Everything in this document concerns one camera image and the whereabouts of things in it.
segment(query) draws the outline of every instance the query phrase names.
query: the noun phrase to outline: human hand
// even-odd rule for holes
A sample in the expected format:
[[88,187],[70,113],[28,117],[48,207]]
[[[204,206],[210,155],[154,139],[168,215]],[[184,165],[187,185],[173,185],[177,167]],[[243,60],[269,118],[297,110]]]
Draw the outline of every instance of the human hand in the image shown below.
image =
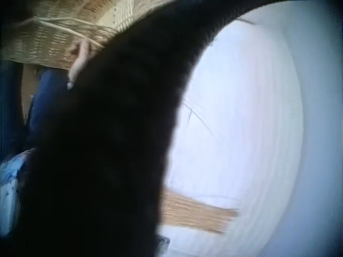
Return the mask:
[[76,60],[71,65],[68,72],[69,82],[73,85],[79,72],[86,65],[88,60],[94,56],[94,52],[92,51],[90,41],[87,39],[76,40],[69,49],[69,52],[73,55],[77,55]]

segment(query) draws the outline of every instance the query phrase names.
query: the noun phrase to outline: black fur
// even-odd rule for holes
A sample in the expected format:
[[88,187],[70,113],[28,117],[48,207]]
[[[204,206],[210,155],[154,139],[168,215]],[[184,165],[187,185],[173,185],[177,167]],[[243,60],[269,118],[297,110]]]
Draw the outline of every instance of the black fur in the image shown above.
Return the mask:
[[179,0],[81,71],[27,164],[17,256],[153,257],[167,153],[188,77],[223,26],[278,0]]

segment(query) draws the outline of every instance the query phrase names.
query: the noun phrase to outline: white curved surface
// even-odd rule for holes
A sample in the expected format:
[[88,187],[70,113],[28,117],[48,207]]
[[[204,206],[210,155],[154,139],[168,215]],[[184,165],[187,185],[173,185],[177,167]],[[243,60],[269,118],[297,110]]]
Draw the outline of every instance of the white curved surface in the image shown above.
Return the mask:
[[189,83],[166,185],[240,215],[223,236],[162,226],[166,256],[256,255],[292,194],[302,133],[300,85],[283,35],[240,21],[224,28]]

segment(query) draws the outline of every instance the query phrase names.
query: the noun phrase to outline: blue jeans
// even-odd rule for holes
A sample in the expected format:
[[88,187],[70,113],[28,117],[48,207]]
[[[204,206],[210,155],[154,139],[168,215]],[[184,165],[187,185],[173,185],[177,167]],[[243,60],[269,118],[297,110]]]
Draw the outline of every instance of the blue jeans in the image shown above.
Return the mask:
[[53,102],[66,94],[67,72],[44,68],[40,72],[38,91],[24,124],[21,107],[23,65],[11,61],[0,64],[0,162],[35,147],[44,118],[54,114]]

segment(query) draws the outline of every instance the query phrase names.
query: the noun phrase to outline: denim leg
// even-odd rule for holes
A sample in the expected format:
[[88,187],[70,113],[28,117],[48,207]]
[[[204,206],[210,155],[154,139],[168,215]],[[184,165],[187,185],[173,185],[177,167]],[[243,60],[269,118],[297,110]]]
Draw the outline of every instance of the denim leg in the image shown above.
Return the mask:
[[26,148],[37,145],[43,123],[55,114],[55,101],[68,92],[68,73],[61,69],[44,68],[40,72],[38,91],[29,110]]
[[21,106],[23,65],[11,61],[0,62],[0,162],[18,154],[26,131]]

